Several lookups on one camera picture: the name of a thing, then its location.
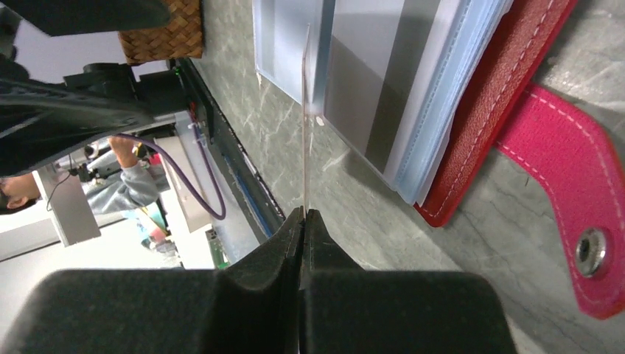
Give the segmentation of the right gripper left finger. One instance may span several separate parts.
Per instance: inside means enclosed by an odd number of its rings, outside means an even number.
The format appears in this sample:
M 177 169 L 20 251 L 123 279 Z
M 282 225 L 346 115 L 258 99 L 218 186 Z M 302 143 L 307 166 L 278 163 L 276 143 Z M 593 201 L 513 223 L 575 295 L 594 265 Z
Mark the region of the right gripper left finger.
M 304 210 L 224 269 L 66 269 L 29 295 L 3 353 L 297 353 Z

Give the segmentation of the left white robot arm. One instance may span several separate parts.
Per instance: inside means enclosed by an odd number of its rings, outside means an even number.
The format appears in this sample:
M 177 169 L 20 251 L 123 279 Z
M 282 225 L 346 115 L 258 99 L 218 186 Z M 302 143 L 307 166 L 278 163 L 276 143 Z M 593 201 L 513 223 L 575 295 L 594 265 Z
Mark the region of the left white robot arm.
M 15 59 L 22 21 L 64 36 L 151 30 L 173 17 L 164 1 L 3 1 L 1 175 L 30 173 L 90 142 L 143 130 L 187 107 L 173 70 L 135 78 L 127 64 L 93 63 L 62 83 L 32 79 Z

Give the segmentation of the gold credit card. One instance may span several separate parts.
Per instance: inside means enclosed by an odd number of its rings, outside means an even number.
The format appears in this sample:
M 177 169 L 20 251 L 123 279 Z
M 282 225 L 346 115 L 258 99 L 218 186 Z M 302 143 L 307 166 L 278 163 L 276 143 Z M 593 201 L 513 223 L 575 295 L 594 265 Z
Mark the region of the gold credit card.
M 307 63 L 308 50 L 310 45 L 310 25 L 307 25 L 305 34 L 304 49 L 301 60 L 301 107 L 302 107 L 302 129 L 301 129 L 301 148 L 302 148 L 302 217 L 306 220 L 309 208 L 309 94 L 307 83 Z

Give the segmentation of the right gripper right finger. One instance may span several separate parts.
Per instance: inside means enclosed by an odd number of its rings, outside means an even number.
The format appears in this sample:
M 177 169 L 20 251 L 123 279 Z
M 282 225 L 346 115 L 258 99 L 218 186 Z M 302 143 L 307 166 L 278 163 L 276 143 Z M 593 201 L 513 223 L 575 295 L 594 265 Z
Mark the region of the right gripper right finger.
M 490 283 L 461 271 L 366 270 L 305 218 L 300 281 L 302 353 L 515 353 Z

